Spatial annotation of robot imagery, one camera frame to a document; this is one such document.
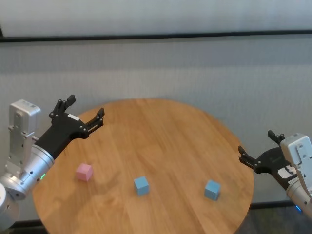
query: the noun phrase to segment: black stripe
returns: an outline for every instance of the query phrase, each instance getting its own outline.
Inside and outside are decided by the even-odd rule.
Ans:
[[[253,31],[227,33],[197,33],[197,34],[160,34],[160,35],[124,35],[124,36],[81,36],[81,37],[3,37],[4,42],[38,42],[38,41],[77,41],[77,40],[127,40],[127,39],[176,39],[176,38],[211,38],[234,36],[262,36],[262,35],[299,35],[312,34],[312,30],[284,30],[284,31]]]
[[[250,204],[249,209],[266,209],[266,208],[277,208],[277,207],[289,207],[294,206],[292,201],[272,201],[272,202],[258,202]]]
[[[29,221],[17,221],[10,228],[34,228],[34,227],[43,227],[43,224],[39,219]]]

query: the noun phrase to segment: pink cube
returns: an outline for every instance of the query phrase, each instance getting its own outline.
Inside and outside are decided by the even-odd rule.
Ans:
[[[82,163],[76,170],[76,177],[77,179],[88,181],[92,176],[92,173],[93,173],[92,166]]]

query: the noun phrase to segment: blue cube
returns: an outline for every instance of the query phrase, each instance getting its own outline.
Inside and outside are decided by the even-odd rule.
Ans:
[[[142,196],[150,192],[150,185],[144,176],[134,180],[134,187],[138,196]]]
[[[221,185],[213,180],[209,180],[205,187],[205,197],[217,200],[220,194]]]

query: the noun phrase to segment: green indicator light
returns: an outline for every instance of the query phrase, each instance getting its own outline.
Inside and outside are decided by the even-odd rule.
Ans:
[[[44,177],[45,177],[45,174],[43,174],[43,175],[41,176],[40,180],[42,180]]]

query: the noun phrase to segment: white wall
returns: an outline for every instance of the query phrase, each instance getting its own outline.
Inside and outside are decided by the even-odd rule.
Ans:
[[[268,129],[312,136],[311,51],[311,36],[0,44],[0,164],[9,104],[40,106],[40,134],[69,94],[73,114],[124,98],[185,102],[222,120],[258,156],[274,146]],[[257,175],[254,191],[254,202],[286,198],[270,176]],[[36,217],[29,199],[21,219]]]
[[[6,37],[307,30],[312,20],[310,0],[1,0],[0,5]]]

